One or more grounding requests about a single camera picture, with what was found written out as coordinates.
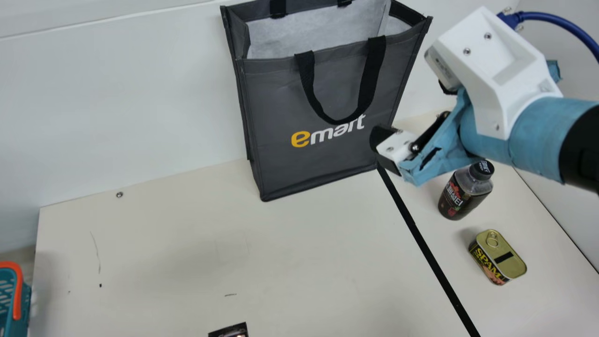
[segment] orange basket handle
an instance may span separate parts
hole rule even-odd
[[[15,262],[0,261],[0,269],[7,268],[13,269],[14,273],[17,274],[17,285],[13,293],[13,320],[18,321],[21,319],[21,293],[23,292],[23,272],[21,267]]]

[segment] bottle label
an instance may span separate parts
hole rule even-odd
[[[439,199],[439,211],[446,218],[453,218],[458,214],[466,215],[478,206],[489,193],[482,195],[470,195],[466,193],[455,179],[455,173],[445,185],[445,189]]]

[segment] emart logo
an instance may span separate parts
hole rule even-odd
[[[360,115],[357,119],[341,125],[337,125],[335,129],[328,128],[321,131],[314,131],[309,133],[308,131],[299,131],[291,135],[291,145],[295,148],[303,148],[308,144],[314,145],[316,143],[322,143],[326,139],[332,139],[333,137],[342,136],[345,133],[350,133],[354,130],[362,130],[364,128],[362,120],[366,117],[365,114]]]

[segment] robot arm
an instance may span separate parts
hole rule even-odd
[[[418,186],[484,157],[599,192],[599,102],[562,97],[557,63],[513,31],[518,15],[480,8],[426,51],[457,104],[420,137],[373,129],[385,168]]]

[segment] spam can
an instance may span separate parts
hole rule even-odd
[[[526,272],[524,261],[496,230],[479,233],[468,250],[494,284],[504,285]]]

